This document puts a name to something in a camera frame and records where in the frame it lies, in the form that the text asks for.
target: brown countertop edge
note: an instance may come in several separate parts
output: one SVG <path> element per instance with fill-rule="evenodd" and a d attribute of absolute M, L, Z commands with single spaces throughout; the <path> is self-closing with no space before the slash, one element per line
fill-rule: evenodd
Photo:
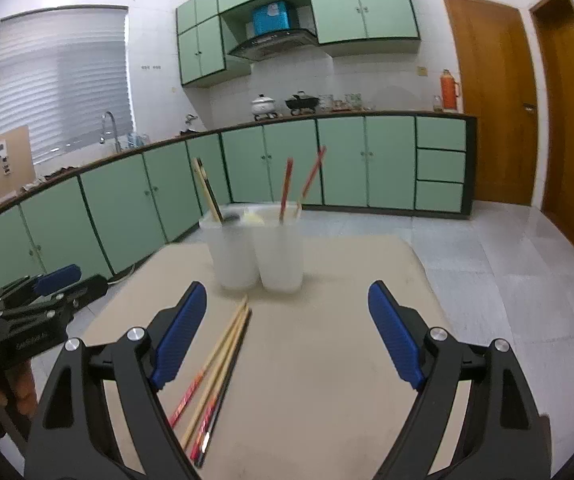
<path fill-rule="evenodd" d="M 158 142 L 152 142 L 147 146 L 143 146 L 141 148 L 134 148 L 131 150 L 126 150 L 121 153 L 117 153 L 115 155 L 106 156 L 104 158 L 99 158 L 94 162 L 90 162 L 80 168 L 75 168 L 74 170 L 67 171 L 65 173 L 59 174 L 48 182 L 41 184 L 40 186 L 36 186 L 31 190 L 24 192 L 23 194 L 3 203 L 0 205 L 0 214 L 7 211 L 7 209 L 11 209 L 12 207 L 20 204 L 23 200 L 26 200 L 46 189 L 49 189 L 51 186 L 55 186 L 65 180 L 77 176 L 79 174 L 85 173 L 87 171 L 95 170 L 109 162 L 115 162 L 122 158 L 126 158 L 132 155 L 138 155 L 139 153 L 144 153 L 149 150 L 155 150 L 156 148 L 160 148 L 162 146 L 167 146 L 168 144 L 174 144 L 175 142 L 182 142 L 183 140 L 195 139 L 196 137 L 203 137 L 212 134 L 220 134 L 222 132 L 228 132 L 231 130 L 238 130 L 241 128 L 248 128 L 250 126 L 260 126 L 262 124 L 276 124 L 276 123 L 285 123 L 287 121 L 306 121 L 308 119 L 329 119 L 334 117 L 360 117 L 360 116 L 423 116 L 423 117 L 444 117 L 449 119 L 474 119 L 475 116 L 468 115 L 468 114 L 460 114 L 460 113 L 445 113 L 445 112 L 430 112 L 428 110 L 370 110 L 370 111 L 359 111 L 359 112 L 332 112 L 326 114 L 309 114 L 309 115 L 301 115 L 301 116 L 285 116 L 285 117 L 278 117 L 276 119 L 266 119 L 262 121 L 251 121 L 249 123 L 242 123 L 242 124 L 235 124 L 234 126 L 227 126 L 226 128 L 216 128 L 214 130 L 208 130 L 206 132 L 197 132 L 195 134 L 180 134 L 176 137 L 172 137 L 171 139 L 159 140 Z"/>

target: blue box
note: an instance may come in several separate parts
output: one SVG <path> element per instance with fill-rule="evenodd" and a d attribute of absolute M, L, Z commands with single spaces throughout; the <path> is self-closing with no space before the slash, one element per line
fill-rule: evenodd
<path fill-rule="evenodd" d="M 298 28 L 298 17 L 288 2 L 280 0 L 254 9 L 253 23 L 254 33 L 259 36 L 273 30 Z"/>

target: window blind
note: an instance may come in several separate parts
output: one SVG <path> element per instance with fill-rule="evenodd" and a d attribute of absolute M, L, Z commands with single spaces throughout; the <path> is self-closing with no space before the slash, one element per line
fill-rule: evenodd
<path fill-rule="evenodd" d="M 106 110 L 120 136 L 133 130 L 126 12 L 79 7 L 0 22 L 0 134 L 27 124 L 35 164 L 99 142 Z"/>

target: black range hood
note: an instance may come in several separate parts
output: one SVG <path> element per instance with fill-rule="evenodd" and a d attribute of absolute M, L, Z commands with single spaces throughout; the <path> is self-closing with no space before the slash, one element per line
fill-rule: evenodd
<path fill-rule="evenodd" d="M 283 28 L 255 36 L 229 51 L 231 56 L 260 61 L 304 45 L 317 45 L 316 38 L 306 28 Z"/>

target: white plastic cup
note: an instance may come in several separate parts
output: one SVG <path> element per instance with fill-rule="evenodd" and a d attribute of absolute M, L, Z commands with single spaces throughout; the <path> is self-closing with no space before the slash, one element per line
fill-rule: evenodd
<path fill-rule="evenodd" d="M 223 216 L 237 213 L 243 216 L 244 206 L 222 206 Z M 230 290 L 245 290 L 258 281 L 256 253 L 251 232 L 240 221 L 221 224 L 211 213 L 201 218 L 199 225 L 213 261 L 216 281 Z"/>
<path fill-rule="evenodd" d="M 253 208 L 263 219 L 251 227 L 256 261 L 264 288 L 275 292 L 296 292 L 301 288 L 304 259 L 300 212 L 289 203 L 285 219 L 278 219 L 280 205 L 260 205 Z"/>

